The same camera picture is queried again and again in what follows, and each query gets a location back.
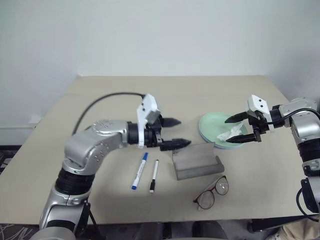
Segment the black marker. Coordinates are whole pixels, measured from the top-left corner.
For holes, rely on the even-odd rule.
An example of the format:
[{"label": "black marker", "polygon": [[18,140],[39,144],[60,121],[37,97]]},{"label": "black marker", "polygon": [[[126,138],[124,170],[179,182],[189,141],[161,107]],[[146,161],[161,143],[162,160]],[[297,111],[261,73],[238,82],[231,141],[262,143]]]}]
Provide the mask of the black marker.
[{"label": "black marker", "polygon": [[159,165],[159,160],[157,159],[155,160],[155,164],[154,164],[153,176],[152,176],[152,181],[150,185],[150,193],[153,193],[155,191],[158,165]]}]

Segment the mint green plate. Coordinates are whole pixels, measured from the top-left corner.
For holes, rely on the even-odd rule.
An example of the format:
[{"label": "mint green plate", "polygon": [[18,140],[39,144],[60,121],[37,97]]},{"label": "mint green plate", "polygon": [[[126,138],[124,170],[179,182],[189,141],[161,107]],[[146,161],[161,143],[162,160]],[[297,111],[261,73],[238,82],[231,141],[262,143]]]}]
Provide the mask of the mint green plate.
[{"label": "mint green plate", "polygon": [[[226,141],[221,141],[217,138],[218,135],[230,131],[231,128],[238,125],[237,123],[225,123],[225,120],[229,118],[230,115],[223,112],[209,112],[205,114],[199,120],[199,131],[200,135],[207,142],[215,143],[217,148],[221,149],[236,149],[243,145],[243,143],[230,143]],[[241,127],[242,134],[248,134],[246,126]]]}]

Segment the black cable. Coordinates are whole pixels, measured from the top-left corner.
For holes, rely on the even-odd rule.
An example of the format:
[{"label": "black cable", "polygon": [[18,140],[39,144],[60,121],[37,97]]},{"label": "black cable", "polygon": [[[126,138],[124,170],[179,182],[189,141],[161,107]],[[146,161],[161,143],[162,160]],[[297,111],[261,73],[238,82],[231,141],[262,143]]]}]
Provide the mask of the black cable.
[{"label": "black cable", "polygon": [[96,220],[95,220],[95,218],[94,218],[94,215],[92,214],[91,210],[89,210],[89,216],[90,216],[91,221],[92,221],[92,223],[93,223],[93,228],[94,228],[94,230],[95,230],[95,232],[96,232],[96,234],[97,234],[97,237],[102,240],[103,237],[102,237],[102,235],[101,235],[101,233],[100,233],[100,230],[99,230],[99,228],[98,228],[97,222],[96,222]]},{"label": "black cable", "polygon": [[306,212],[302,209],[302,207],[301,207],[301,205],[300,205],[300,202],[299,202],[299,197],[300,197],[300,194],[301,194],[301,193],[302,193],[302,188],[300,188],[300,190],[297,192],[296,197],[295,197],[295,201],[296,201],[296,204],[297,204],[300,212],[301,212],[304,216],[306,216],[308,219],[310,219],[310,220],[312,220],[312,221],[314,221],[314,222],[319,222],[318,219],[315,219],[315,218],[309,216],[309,215],[306,214]]},{"label": "black cable", "polygon": [[314,110],[314,109],[312,109],[312,108],[306,108],[306,107],[304,107],[304,108],[300,108],[300,109],[294,110],[293,112],[290,112],[288,115],[286,115],[286,116],[284,116],[284,117],[281,117],[281,118],[279,118],[279,119],[277,119],[277,120],[275,120],[275,121],[269,121],[269,122],[267,122],[266,124],[268,124],[268,125],[278,124],[279,122],[282,122],[282,121],[286,120],[287,118],[290,118],[292,115],[295,115],[295,114],[300,113],[300,112],[303,112],[303,111],[307,111],[307,112],[312,112],[312,113],[314,113],[314,114],[319,118],[319,120],[320,120],[320,113],[319,113],[319,112],[317,112],[316,110]]},{"label": "black cable", "polygon": [[122,91],[122,92],[114,92],[114,93],[110,93],[110,94],[107,94],[107,95],[104,95],[104,96],[101,96],[99,97],[98,99],[96,99],[95,101],[93,101],[89,106],[86,107],[86,109],[83,111],[83,113],[81,114],[81,116],[79,117],[78,121],[76,122],[75,126],[74,126],[74,129],[72,131],[72,135],[74,135],[78,128],[79,128],[79,125],[82,121],[82,119],[84,118],[84,116],[86,115],[86,113],[89,111],[89,109],[95,105],[97,102],[103,100],[103,99],[106,99],[108,97],[112,97],[112,96],[117,96],[117,95],[136,95],[136,96],[140,96],[141,98],[144,98],[145,95],[144,94],[141,94],[141,93],[138,93],[138,92],[130,92],[130,91]]}]

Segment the beige tabletop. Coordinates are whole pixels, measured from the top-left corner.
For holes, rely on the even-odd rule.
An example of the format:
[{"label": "beige tabletop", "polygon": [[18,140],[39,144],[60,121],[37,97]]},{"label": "beige tabletop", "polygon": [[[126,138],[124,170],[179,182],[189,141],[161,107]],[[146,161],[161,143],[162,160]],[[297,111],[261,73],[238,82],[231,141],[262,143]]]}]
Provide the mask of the beige tabletop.
[{"label": "beige tabletop", "polygon": [[[112,92],[133,91],[155,96],[164,117],[182,124],[162,130],[162,138],[205,141],[198,121],[206,113],[230,115],[244,111],[251,94],[267,100],[269,108],[288,100],[262,76],[79,77],[0,175],[0,223],[38,224],[48,194],[64,159],[64,144],[85,107]],[[115,96],[94,106],[81,129],[100,119],[136,122],[141,99]],[[249,132],[252,129],[246,122]],[[131,184],[144,151],[149,152],[137,190]],[[239,149],[216,149],[225,167],[230,190],[216,196],[214,206],[198,211],[193,198],[213,175],[177,181],[168,153],[158,148],[128,148],[111,152],[96,174],[89,201],[99,224],[273,218],[300,215],[296,193],[304,178],[302,160],[288,128],[262,135],[262,142]],[[149,193],[155,159],[159,159],[155,193]]]}]

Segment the blue marker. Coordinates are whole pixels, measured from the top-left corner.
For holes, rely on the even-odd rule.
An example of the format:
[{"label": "blue marker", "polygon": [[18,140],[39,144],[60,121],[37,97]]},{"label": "blue marker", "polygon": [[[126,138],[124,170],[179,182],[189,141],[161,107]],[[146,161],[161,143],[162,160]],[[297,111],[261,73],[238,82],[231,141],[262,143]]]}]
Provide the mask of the blue marker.
[{"label": "blue marker", "polygon": [[148,153],[145,152],[143,158],[141,159],[141,163],[140,163],[138,172],[136,173],[135,179],[134,179],[134,181],[132,183],[131,189],[133,189],[133,190],[136,190],[137,187],[138,187],[138,183],[139,183],[140,177],[142,175],[142,172],[144,170],[145,164],[147,162],[147,157],[148,157]]}]

